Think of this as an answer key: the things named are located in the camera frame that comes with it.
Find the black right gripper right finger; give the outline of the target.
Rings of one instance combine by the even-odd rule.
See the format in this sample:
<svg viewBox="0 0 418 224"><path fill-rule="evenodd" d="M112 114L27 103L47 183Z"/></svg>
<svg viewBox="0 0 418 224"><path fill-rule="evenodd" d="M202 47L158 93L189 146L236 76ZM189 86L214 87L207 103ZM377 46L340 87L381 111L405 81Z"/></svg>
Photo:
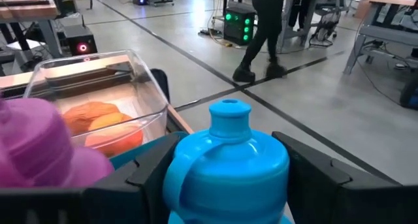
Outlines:
<svg viewBox="0 0 418 224"><path fill-rule="evenodd" d="M287 203L295 223L417 224L417 186L398 185L279 131L287 149Z"/></svg>

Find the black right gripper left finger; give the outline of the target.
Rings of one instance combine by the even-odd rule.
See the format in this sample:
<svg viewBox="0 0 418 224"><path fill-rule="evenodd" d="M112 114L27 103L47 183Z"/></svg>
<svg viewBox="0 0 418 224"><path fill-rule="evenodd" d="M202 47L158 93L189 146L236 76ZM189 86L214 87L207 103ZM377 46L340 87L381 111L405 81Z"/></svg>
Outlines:
<svg viewBox="0 0 418 224"><path fill-rule="evenodd" d="M1 190L2 223L167 223L163 180L180 132L111 159L115 171L89 187Z"/></svg>

